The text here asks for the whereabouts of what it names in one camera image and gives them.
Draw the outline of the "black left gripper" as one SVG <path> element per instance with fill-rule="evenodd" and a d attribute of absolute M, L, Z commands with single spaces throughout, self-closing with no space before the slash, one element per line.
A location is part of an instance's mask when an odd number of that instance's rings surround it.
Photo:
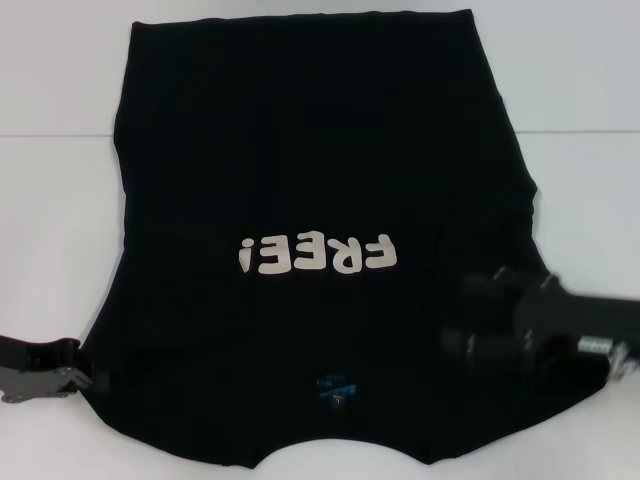
<path fill-rule="evenodd" d="M 107 393 L 107 373 L 80 370 L 80 345 L 72 338 L 49 343 L 0 338 L 0 400 L 17 404 L 78 392 Z"/>

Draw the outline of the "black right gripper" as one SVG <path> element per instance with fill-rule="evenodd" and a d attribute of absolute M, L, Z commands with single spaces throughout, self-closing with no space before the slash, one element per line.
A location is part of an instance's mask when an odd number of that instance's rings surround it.
<path fill-rule="evenodd" d="M 526 273 L 507 266 L 492 275 L 467 274 L 462 288 L 465 300 L 518 302 L 516 341 L 509 332 L 444 328 L 443 355 L 453 361 L 515 361 L 520 350 L 526 370 L 536 375 L 543 364 L 542 351 L 560 339 L 568 354 L 605 360 L 609 380 L 640 371 L 640 301 L 574 295 L 554 275 L 536 280 L 526 293 L 525 287 Z"/>

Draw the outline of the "black shirt with FREE print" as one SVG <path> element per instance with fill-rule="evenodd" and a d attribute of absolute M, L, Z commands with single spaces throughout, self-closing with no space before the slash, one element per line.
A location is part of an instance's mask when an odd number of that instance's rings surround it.
<path fill-rule="evenodd" d="M 470 11 L 137 23 L 114 144 L 124 252 L 84 349 L 124 435 L 246 467 L 319 439 L 430 463 L 605 386 L 442 352 L 467 275 L 545 269 Z"/>

